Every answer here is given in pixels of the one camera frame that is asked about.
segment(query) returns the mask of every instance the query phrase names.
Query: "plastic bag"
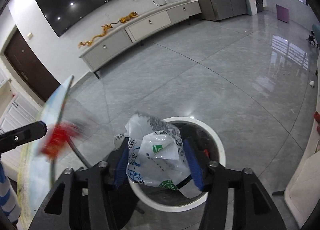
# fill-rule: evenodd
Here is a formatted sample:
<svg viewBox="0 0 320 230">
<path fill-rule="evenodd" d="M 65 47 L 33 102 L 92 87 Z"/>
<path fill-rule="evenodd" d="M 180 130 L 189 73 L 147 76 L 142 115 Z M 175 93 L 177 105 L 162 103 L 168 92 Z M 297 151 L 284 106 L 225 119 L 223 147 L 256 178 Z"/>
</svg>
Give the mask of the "plastic bag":
<svg viewBox="0 0 320 230">
<path fill-rule="evenodd" d="M 191 172 L 178 128 L 142 114 L 133 115 L 125 128 L 126 132 L 116 136 L 115 142 L 129 137 L 126 172 L 132 182 L 173 190 L 178 190 L 180 184 L 179 190 L 186 197 L 199 194 L 193 180 L 186 180 Z"/>
</svg>

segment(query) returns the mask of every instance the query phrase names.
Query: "trash can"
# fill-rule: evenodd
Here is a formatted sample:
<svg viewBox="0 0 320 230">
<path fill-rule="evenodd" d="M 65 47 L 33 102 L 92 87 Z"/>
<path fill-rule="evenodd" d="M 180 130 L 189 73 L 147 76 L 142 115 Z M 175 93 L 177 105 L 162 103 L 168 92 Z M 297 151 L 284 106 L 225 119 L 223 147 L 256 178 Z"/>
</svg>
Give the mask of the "trash can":
<svg viewBox="0 0 320 230">
<path fill-rule="evenodd" d="M 226 154 L 222 142 L 216 132 L 205 123 L 189 117 L 171 117 L 163 121 L 179 128 L 182 140 L 192 137 L 197 148 L 207 149 L 210 160 L 226 165 Z M 193 209 L 207 199 L 208 193 L 201 193 L 194 198 L 186 198 L 180 191 L 151 187 L 133 183 L 130 186 L 137 197 L 146 205 L 165 212 L 182 212 Z"/>
</svg>

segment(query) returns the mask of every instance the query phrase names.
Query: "red object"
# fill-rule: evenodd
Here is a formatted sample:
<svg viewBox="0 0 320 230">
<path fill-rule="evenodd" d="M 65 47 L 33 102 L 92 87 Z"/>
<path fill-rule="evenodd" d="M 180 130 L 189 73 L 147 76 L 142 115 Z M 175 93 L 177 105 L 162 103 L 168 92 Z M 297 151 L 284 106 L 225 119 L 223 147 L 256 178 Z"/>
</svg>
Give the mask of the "red object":
<svg viewBox="0 0 320 230">
<path fill-rule="evenodd" d="M 313 118 L 317 121 L 320 122 L 320 114 L 318 112 L 315 112 L 315 114 L 313 115 Z"/>
<path fill-rule="evenodd" d="M 50 159 L 55 159 L 58 156 L 58 153 L 67 145 L 70 137 L 79 136 L 78 128 L 69 123 L 58 124 L 51 131 L 51 136 L 40 150 L 40 153 L 47 155 Z"/>
<path fill-rule="evenodd" d="M 209 158 L 209 152 L 208 152 L 208 150 L 205 149 L 203 152 L 204 152 L 204 154 L 207 155 L 207 157 Z"/>
</svg>

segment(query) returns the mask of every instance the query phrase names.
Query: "white trash can rim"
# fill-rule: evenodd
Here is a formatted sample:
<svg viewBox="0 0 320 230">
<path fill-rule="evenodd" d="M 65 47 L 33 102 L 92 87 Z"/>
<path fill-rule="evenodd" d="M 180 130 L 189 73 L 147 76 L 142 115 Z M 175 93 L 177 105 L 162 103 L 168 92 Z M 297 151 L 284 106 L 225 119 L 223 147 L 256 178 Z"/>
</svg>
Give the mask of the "white trash can rim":
<svg viewBox="0 0 320 230">
<path fill-rule="evenodd" d="M 198 125 L 201 128 L 203 128 L 205 131 L 207 131 L 207 133 L 209 135 L 212 136 L 213 140 L 215 141 L 215 144 L 217 146 L 218 149 L 218 155 L 219 155 L 219 162 L 222 166 L 226 166 L 226 154 L 222 145 L 222 142 L 219 138 L 219 136 L 217 135 L 217 133 L 207 124 L 205 124 L 204 122 L 201 122 L 197 119 L 192 119 L 190 117 L 171 117 L 171 118 L 166 118 L 163 119 L 163 121 L 165 122 L 186 122 L 186 123 L 190 123 L 190 124 L 194 124 L 194 125 Z M 201 205 L 202 203 L 204 203 L 207 200 L 208 197 L 208 193 L 206 193 L 205 195 L 202 195 L 199 199 L 183 205 L 183 206 L 167 206 L 167 205 L 163 205 L 160 204 L 158 202 L 153 201 L 152 199 L 150 199 L 140 188 L 139 184 L 137 183 L 133 183 L 130 179 L 129 179 L 129 184 L 133 190 L 133 192 L 137 195 L 137 197 L 146 205 L 159 210 L 159 211 L 164 211 L 164 212 L 183 212 L 183 211 L 187 211 L 190 209 L 193 209 L 199 205 Z"/>
</svg>

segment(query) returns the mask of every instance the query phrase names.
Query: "cabinet door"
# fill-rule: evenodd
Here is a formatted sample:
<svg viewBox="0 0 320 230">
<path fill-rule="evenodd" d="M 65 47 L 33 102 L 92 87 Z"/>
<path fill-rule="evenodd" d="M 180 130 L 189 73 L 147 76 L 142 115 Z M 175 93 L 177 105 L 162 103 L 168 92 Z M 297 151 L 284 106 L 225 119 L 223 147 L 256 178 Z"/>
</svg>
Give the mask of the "cabinet door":
<svg viewBox="0 0 320 230">
<path fill-rule="evenodd" d="M 38 110 L 33 107 L 22 95 L 18 94 L 13 102 L 19 112 L 30 122 L 34 122 L 38 114 Z"/>
<path fill-rule="evenodd" d="M 176 23 L 185 20 L 192 15 L 201 13 L 201 9 L 199 3 L 196 1 L 168 9 L 167 13 L 170 17 L 171 22 Z"/>
<path fill-rule="evenodd" d="M 2 116 L 0 120 L 0 133 L 6 133 L 18 128 L 6 115 Z"/>
<path fill-rule="evenodd" d="M 5 116 L 7 116 L 12 121 L 12 123 L 16 125 L 16 128 L 32 123 L 30 119 L 26 118 L 25 115 L 21 113 L 21 111 L 14 103 L 10 105 Z"/>
<path fill-rule="evenodd" d="M 135 40 L 140 40 L 169 24 L 171 24 L 169 15 L 167 11 L 163 11 L 150 17 L 146 17 L 125 29 L 128 29 L 131 32 Z"/>
<path fill-rule="evenodd" d="M 2 84 L 3 81 L 6 80 L 5 75 L 2 73 L 2 71 L 0 70 L 0 85 Z"/>
<path fill-rule="evenodd" d="M 132 42 L 128 34 L 125 31 L 118 31 L 100 42 L 99 45 L 84 55 L 83 58 L 91 66 L 91 70 L 97 70 L 131 44 Z"/>
</svg>

